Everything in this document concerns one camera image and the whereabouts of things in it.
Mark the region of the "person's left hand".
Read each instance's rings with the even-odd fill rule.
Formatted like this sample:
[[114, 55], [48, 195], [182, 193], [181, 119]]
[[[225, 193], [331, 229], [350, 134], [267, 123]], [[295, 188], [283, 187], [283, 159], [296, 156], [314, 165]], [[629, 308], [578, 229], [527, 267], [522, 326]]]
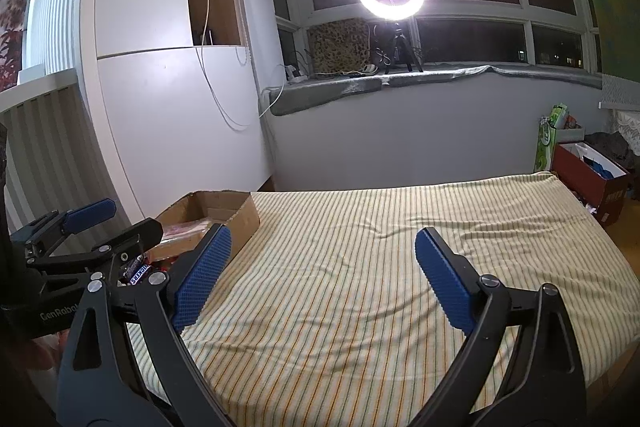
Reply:
[[62, 332], [31, 340], [12, 340], [4, 347], [4, 352], [24, 369], [57, 369], [61, 364], [69, 333], [68, 329], [64, 329]]

